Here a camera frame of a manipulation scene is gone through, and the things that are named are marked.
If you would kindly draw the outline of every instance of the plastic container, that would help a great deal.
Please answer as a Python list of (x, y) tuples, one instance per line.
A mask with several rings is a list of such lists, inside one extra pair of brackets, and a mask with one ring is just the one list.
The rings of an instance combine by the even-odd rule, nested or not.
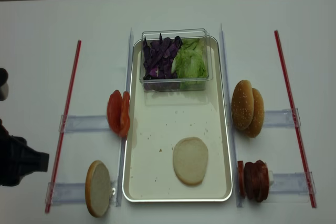
[(209, 50), (209, 35), (205, 29), (190, 29), (190, 30), (172, 30), (172, 31), (147, 31), (142, 33), (142, 44), (146, 38), (148, 45), (151, 47), (153, 40), (159, 40), (160, 34), (162, 39), (169, 37), (172, 40), (176, 36), (180, 36), (182, 42), (184, 39), (199, 38), (203, 43), (202, 58), (205, 64), (206, 77), (204, 78), (175, 78), (175, 79), (151, 79), (144, 80), (146, 69), (144, 64), (144, 52), (141, 50), (141, 64), (140, 64), (140, 82), (145, 92), (152, 91), (180, 91), (180, 90), (204, 90), (206, 81), (209, 79), (211, 70), (211, 51)]

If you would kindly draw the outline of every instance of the red straw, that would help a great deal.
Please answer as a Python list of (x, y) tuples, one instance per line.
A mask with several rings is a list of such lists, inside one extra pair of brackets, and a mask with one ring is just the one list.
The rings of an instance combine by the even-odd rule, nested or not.
[[(80, 51), (81, 43), (82, 43), (81, 40), (79, 40), (77, 42), (77, 49), (76, 49), (76, 54), (75, 54), (75, 60), (73, 61), (74, 63), (73, 63), (73, 67), (72, 67), (71, 79), (70, 79), (70, 84), (69, 84), (69, 89), (68, 89), (67, 101), (66, 101), (65, 108), (64, 108), (63, 119), (67, 118), (67, 115), (68, 115), (68, 112), (69, 112), (72, 87), (74, 86), (73, 82), (75, 81), (75, 75), (76, 75), (76, 69), (77, 69), (77, 63), (78, 63), (78, 59), (79, 59), (79, 51)], [(63, 130), (64, 130), (64, 123), (62, 121), (61, 122), (61, 129), (60, 129), (60, 132), (59, 132), (56, 156), (55, 156), (55, 161), (54, 161), (54, 168), (52, 169), (53, 174), (51, 176), (51, 182), (50, 182), (51, 186), (49, 188), (50, 192), (49, 192), (49, 197), (48, 197), (48, 203), (47, 203), (46, 209), (45, 209), (46, 214), (48, 214), (50, 212), (51, 198), (53, 196), (53, 185), (56, 181), (59, 156), (61, 154), (61, 148), (62, 148), (62, 143), (63, 143), (63, 136), (64, 136)]]
[[(281, 66), (282, 66), (282, 72), (283, 72), (283, 75), (284, 75), (284, 78), (285, 78), (289, 104), (290, 104), (290, 107), (291, 107), (292, 111), (295, 111), (294, 99), (293, 99), (292, 90), (291, 90), (290, 84), (289, 84), (289, 78), (288, 78), (288, 74), (287, 74), (285, 58), (283, 57), (284, 53), (282, 52), (282, 47), (281, 47), (281, 42), (280, 42), (280, 37), (279, 37), (278, 30), (274, 31), (274, 35), (275, 35), (275, 40), (276, 40), (277, 46), (278, 46), (279, 57), (280, 57), (280, 62), (281, 62)], [(297, 125), (297, 115), (296, 115), (295, 112), (293, 113), (293, 121)], [(303, 170), (305, 171), (305, 174), (306, 174), (311, 207), (316, 208), (316, 199), (315, 199), (315, 194), (312, 190), (310, 172), (309, 172), (309, 167), (308, 167), (308, 162), (307, 162), (307, 158), (306, 158), (305, 149), (303, 147), (303, 140), (302, 140), (300, 127), (296, 126), (295, 131), (296, 131), (296, 136), (297, 136), (298, 143), (299, 143), (300, 154), (301, 154), (301, 159), (302, 159), (302, 164), (303, 164)]]

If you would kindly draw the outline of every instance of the tomato slice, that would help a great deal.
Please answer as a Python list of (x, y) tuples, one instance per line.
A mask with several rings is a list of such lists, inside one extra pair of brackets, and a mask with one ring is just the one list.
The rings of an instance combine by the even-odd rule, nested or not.
[(107, 119), (110, 128), (117, 134), (120, 132), (120, 114), (121, 114), (122, 98), (119, 90), (115, 90), (110, 95), (109, 103), (107, 105)]
[(120, 114), (120, 137), (127, 136), (128, 130), (130, 129), (131, 120), (129, 115), (130, 109), (130, 94), (125, 91), (122, 94), (122, 103), (121, 103), (121, 114)]

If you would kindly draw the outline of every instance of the purple cabbage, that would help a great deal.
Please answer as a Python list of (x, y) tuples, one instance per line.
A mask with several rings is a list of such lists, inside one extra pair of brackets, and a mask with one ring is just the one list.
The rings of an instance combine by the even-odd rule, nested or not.
[(165, 38), (162, 40), (160, 34), (159, 40), (153, 40), (148, 46), (146, 38), (143, 41), (143, 54), (146, 74), (144, 80), (151, 79), (173, 79), (177, 78), (176, 72), (171, 73), (172, 63), (182, 46), (182, 40), (176, 36), (174, 40)]

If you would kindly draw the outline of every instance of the metal tray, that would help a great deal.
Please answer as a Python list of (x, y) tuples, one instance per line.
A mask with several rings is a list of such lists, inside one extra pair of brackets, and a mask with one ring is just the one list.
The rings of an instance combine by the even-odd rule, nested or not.
[[(213, 79), (203, 91), (146, 93), (139, 81), (141, 41), (133, 47), (130, 117), (122, 190), (131, 202), (225, 201), (233, 190), (218, 42), (211, 37)], [(173, 148), (196, 136), (208, 147), (205, 178), (182, 184), (173, 169)]]

